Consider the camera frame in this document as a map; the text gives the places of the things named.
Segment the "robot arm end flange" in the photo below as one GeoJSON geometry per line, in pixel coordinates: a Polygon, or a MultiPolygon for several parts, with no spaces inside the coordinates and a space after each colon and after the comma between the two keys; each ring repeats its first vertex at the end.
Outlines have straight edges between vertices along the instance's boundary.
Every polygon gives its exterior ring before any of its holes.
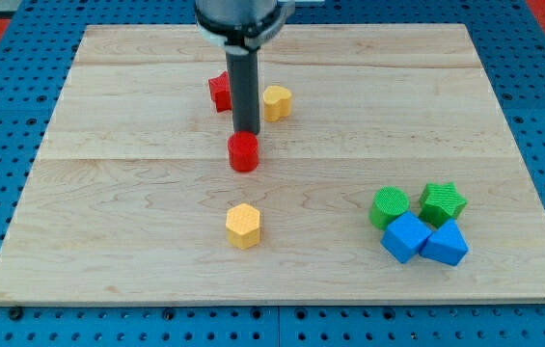
{"type": "Polygon", "coordinates": [[[232,55],[257,52],[295,12],[294,1],[196,0],[197,27],[205,40],[232,55]]]}

